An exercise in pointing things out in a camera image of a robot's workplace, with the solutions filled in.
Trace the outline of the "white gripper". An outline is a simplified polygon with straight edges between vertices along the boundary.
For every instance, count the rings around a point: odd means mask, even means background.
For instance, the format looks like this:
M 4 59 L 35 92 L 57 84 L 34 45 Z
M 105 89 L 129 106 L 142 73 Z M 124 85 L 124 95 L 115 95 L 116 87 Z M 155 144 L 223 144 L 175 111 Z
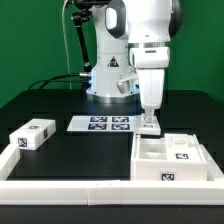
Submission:
M 154 109 L 161 107 L 164 76 L 163 69 L 141 69 L 138 71 L 140 101 L 142 108 L 145 109 L 144 120 L 146 122 L 150 121 L 150 116 L 153 121 Z

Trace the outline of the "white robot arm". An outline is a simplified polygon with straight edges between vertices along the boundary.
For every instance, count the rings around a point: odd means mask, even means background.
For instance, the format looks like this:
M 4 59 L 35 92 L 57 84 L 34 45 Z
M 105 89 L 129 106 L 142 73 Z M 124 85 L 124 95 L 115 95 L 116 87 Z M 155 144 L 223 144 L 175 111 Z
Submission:
M 169 42 L 183 15 L 179 0 L 110 0 L 92 9 L 97 62 L 87 94 L 103 102 L 138 95 L 150 123 L 161 107 Z

